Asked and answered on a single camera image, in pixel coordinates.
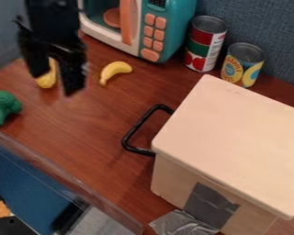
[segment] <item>microwave handle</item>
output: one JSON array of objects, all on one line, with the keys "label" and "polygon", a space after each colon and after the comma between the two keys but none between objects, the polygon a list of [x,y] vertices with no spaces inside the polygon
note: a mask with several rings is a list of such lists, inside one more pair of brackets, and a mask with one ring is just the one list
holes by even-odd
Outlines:
[{"label": "microwave handle", "polygon": [[119,16],[120,16],[120,28],[121,36],[124,44],[131,46],[131,35],[134,28],[132,28],[132,15],[137,15],[137,13],[132,12],[137,11],[136,0],[120,0],[119,1]]},{"label": "microwave handle", "polygon": [[140,127],[149,119],[149,117],[157,110],[163,110],[164,112],[168,113],[169,115],[173,115],[175,111],[165,105],[155,105],[153,106],[148,112],[141,117],[141,119],[129,130],[129,132],[123,137],[122,139],[122,147],[126,151],[131,151],[134,153],[138,153],[140,155],[148,156],[148,157],[155,157],[155,152],[152,150],[145,150],[139,147],[134,147],[129,144],[130,138],[140,129]]}]

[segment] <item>blue can label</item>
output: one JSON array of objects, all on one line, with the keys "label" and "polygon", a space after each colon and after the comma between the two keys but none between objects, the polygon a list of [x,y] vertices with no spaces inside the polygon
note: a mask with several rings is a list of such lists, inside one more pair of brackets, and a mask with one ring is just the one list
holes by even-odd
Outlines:
[{"label": "blue can label", "polygon": [[263,62],[240,62],[228,55],[221,70],[221,78],[233,84],[250,87],[255,83],[263,64]]}]

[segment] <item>toy broccoli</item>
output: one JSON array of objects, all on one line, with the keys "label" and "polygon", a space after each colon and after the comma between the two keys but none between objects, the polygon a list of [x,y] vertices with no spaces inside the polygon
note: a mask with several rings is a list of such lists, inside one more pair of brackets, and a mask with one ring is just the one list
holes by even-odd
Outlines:
[{"label": "toy broccoli", "polygon": [[17,114],[21,111],[22,105],[12,94],[0,91],[0,126],[3,126],[9,114]]}]

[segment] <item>can label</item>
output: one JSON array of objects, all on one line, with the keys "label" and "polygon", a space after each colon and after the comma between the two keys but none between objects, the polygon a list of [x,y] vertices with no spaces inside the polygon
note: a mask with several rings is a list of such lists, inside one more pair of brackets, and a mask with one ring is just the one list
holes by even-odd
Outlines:
[{"label": "can label", "polygon": [[263,64],[264,62],[241,62],[228,55],[221,70],[221,78],[233,84],[250,87],[256,82]]},{"label": "can label", "polygon": [[206,64],[206,58],[198,56],[189,50],[186,50],[185,54],[185,65],[195,71],[202,72]]},{"label": "can label", "polygon": [[207,72],[212,70],[217,62],[221,51],[226,32],[220,34],[210,34],[192,28],[191,35],[187,40],[187,50],[197,55],[203,61],[201,67],[194,66],[200,72]]}]

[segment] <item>black handle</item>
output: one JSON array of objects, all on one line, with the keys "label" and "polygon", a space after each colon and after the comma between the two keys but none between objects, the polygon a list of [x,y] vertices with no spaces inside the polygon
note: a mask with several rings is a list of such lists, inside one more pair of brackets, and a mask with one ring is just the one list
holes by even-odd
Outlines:
[{"label": "black handle", "polygon": [[129,144],[130,138],[139,130],[139,128],[148,120],[148,118],[157,110],[163,110],[166,113],[173,115],[175,111],[165,105],[155,105],[153,106],[141,119],[130,129],[130,131],[123,137],[122,146],[125,150],[138,153],[140,155],[145,155],[149,157],[155,157],[155,152],[151,150],[145,150],[139,147],[134,147]]}]

